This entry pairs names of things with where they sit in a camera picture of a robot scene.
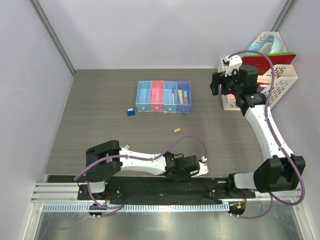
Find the purple drawer box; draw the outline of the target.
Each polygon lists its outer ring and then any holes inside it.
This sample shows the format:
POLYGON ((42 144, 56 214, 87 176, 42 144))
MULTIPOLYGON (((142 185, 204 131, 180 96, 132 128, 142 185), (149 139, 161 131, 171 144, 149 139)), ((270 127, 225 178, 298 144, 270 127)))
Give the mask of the purple drawer box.
POLYGON ((189 82, 177 82, 177 113, 187 114, 192 109, 191 85, 189 82))

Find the light blue drawer box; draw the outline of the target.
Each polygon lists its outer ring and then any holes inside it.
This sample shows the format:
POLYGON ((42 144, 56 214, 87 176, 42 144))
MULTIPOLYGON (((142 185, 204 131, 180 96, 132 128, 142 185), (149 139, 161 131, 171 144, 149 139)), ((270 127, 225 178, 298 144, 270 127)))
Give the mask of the light blue drawer box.
POLYGON ((151 81, 139 81, 136 93, 136 109, 138 112, 150 112, 151 81))

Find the teal blue drawer box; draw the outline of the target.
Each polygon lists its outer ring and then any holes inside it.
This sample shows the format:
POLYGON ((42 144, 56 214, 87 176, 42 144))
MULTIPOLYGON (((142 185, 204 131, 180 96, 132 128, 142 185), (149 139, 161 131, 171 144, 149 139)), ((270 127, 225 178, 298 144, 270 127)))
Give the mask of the teal blue drawer box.
POLYGON ((176 81, 165 81, 163 112, 176 113, 177 105, 178 105, 178 83, 176 81), (174 89, 175 105, 172 105, 172 89, 174 89))

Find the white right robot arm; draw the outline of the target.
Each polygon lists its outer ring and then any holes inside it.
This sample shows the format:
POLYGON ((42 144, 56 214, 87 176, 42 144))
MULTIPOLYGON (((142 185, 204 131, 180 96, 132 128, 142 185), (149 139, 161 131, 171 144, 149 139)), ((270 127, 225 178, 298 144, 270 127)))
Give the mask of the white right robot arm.
POLYGON ((300 180, 306 166, 286 145, 271 115, 266 96, 257 91, 258 71, 251 65, 242 65, 231 74, 214 72, 209 85, 212 94, 235 96, 236 105, 251 124, 259 142, 263 163, 254 172, 229 174, 226 193, 233 198, 244 189, 260 193, 293 191, 302 185, 300 180))

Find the yellow capped tube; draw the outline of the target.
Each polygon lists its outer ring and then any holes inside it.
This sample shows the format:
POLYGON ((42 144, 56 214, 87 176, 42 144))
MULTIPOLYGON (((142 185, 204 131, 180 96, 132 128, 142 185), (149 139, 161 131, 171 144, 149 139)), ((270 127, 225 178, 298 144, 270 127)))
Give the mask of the yellow capped tube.
POLYGON ((184 104, 184 96, 183 96, 183 91, 181 89, 179 89, 177 91, 178 93, 178 101, 179 101, 179 104, 180 105, 183 105, 184 104))

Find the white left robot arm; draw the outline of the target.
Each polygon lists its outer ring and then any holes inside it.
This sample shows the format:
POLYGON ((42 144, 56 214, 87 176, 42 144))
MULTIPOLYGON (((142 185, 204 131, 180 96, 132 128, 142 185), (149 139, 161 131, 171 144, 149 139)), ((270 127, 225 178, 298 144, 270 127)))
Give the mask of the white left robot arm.
POLYGON ((89 194, 100 200, 107 192, 106 181, 119 172, 142 172, 165 176, 175 182, 198 177, 208 172, 206 157, 184 156, 169 151, 147 154, 120 147, 119 141, 110 140, 86 150, 85 181, 89 194))

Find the blue capped clear tube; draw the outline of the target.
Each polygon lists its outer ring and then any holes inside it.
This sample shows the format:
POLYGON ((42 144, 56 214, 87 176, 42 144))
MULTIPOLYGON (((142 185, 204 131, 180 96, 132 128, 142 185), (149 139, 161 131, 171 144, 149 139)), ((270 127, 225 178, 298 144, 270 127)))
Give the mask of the blue capped clear tube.
POLYGON ((188 98, 188 92, 184 91, 183 92, 183 104, 188 105, 189 104, 189 98, 188 98))

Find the pink drawer box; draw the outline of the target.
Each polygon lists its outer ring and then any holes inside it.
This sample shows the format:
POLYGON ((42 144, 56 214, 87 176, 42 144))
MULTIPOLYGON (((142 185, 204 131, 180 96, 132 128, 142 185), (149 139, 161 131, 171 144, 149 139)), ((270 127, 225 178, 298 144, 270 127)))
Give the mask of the pink drawer box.
POLYGON ((150 88, 150 111, 163 112, 164 111, 164 81, 152 81, 150 88))

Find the pink white marker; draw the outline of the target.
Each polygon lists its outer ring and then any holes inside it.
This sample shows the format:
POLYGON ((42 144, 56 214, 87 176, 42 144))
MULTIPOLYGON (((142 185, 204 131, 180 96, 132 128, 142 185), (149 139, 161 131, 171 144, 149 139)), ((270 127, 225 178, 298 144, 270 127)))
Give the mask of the pink white marker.
POLYGON ((171 90, 171 102, 172 105, 175 105, 175 89, 171 90))

